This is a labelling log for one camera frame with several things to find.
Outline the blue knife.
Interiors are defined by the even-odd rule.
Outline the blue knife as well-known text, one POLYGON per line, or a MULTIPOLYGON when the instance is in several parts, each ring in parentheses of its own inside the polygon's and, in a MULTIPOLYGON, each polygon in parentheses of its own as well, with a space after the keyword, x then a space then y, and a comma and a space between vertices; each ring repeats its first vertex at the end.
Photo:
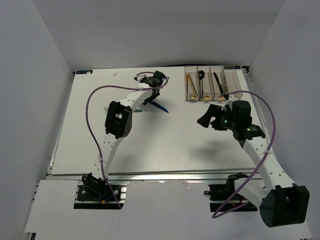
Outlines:
POLYGON ((159 103, 156 103, 155 101, 150 101, 150 102, 149 102, 149 104, 151 104, 151 105, 153 105, 153 106, 157 107, 158 109, 160 109, 160 110, 162 110, 162 111, 166 112, 167 114, 169 113, 169 111, 168 111, 165 107, 163 107, 163 106, 162 106, 162 105, 160 105, 159 103))

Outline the black knife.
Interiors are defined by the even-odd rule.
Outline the black knife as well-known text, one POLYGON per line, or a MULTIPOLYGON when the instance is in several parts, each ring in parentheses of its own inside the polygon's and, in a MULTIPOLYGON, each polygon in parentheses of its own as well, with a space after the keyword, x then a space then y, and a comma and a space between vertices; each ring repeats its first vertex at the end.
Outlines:
POLYGON ((222 84, 220 83, 220 80, 219 80, 219 77, 218 77, 217 73, 214 72, 213 76, 214 76, 214 79, 215 79, 216 84, 217 84, 218 89, 219 89, 219 91, 217 93, 220 94, 223 97, 224 96, 224 90, 223 90, 222 84))

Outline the orange chopstick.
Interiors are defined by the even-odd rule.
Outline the orange chopstick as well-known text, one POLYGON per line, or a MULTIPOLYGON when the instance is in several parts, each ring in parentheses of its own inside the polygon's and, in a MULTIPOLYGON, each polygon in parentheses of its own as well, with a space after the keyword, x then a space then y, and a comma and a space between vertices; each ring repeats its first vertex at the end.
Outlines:
POLYGON ((186 90, 186 96, 188 98, 188 94, 189 94, 189 79, 190 79, 190 74, 186 73, 185 74, 185 90, 186 90))
POLYGON ((189 74, 189 83, 190 83, 190 86, 191 86, 191 89, 192 89, 193 93, 196 94, 197 91, 196 91, 195 85, 194 85, 194 83, 193 83, 193 80, 192 80, 192 77, 191 77, 190 74, 189 74))

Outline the black spoon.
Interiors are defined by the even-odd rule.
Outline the black spoon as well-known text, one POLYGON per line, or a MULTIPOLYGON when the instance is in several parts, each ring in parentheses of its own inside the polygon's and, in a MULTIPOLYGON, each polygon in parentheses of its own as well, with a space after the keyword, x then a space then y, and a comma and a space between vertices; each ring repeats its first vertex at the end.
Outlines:
POLYGON ((205 77, 205 72, 203 70, 198 71, 198 81, 199 81, 199 90, 201 96, 203 96, 204 90, 203 90, 203 79, 205 77))

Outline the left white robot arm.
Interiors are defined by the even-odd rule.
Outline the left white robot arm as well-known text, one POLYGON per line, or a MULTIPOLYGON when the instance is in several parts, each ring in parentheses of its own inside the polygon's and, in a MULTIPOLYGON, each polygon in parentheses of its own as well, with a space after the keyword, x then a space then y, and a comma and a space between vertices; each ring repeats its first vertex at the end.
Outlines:
POLYGON ((90 135, 98 149, 98 159, 92 171, 82 177, 88 193, 96 200, 101 200, 109 188, 111 195, 116 201, 118 198, 114 189, 108 182, 111 163, 122 140, 129 135, 133 128, 133 113, 140 105, 151 103, 160 96, 160 90, 169 82, 169 77, 160 71, 145 71, 138 73, 134 80, 137 87, 124 87, 117 85, 103 85, 94 89, 85 105, 85 121, 90 135), (100 145, 90 126, 89 106, 93 95, 102 89, 115 88, 130 90, 131 92, 120 101, 111 101, 104 123, 104 140, 100 145))

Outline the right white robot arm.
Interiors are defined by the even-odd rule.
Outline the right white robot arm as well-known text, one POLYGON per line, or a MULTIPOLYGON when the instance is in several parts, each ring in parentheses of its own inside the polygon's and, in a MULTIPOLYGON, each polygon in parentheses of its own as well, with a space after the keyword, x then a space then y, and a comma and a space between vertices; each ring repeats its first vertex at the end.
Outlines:
POLYGON ((261 187, 245 173, 231 174, 224 185, 209 187, 207 194, 212 201, 244 198, 257 208, 269 228, 305 222, 310 193, 304 185, 297 185, 268 151, 266 135, 253 124, 248 101, 229 99, 224 106, 210 104, 197 123, 217 131, 232 131, 264 182, 261 187))

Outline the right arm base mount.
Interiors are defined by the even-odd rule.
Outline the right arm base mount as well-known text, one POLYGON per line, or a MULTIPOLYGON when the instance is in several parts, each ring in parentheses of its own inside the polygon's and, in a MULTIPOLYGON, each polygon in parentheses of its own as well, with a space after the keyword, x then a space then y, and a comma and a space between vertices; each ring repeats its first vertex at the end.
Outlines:
MULTIPOLYGON (((248 177, 249 175, 239 172, 229 175, 226 179, 226 182, 223 184, 215 183, 208 185, 209 190, 205 190, 203 194, 210 200, 210 211, 214 213, 219 206, 235 191, 235 180, 242 180, 248 177)), ((226 212, 247 202, 248 200, 245 197, 237 193, 220 211, 226 212)))

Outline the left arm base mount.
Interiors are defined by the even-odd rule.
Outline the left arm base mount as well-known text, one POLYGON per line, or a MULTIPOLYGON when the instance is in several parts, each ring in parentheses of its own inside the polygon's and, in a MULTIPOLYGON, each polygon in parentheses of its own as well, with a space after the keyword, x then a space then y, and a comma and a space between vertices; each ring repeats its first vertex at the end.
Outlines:
POLYGON ((124 205, 122 185, 111 185, 92 174, 83 175, 77 188, 73 208, 76 210, 120 210, 124 205))

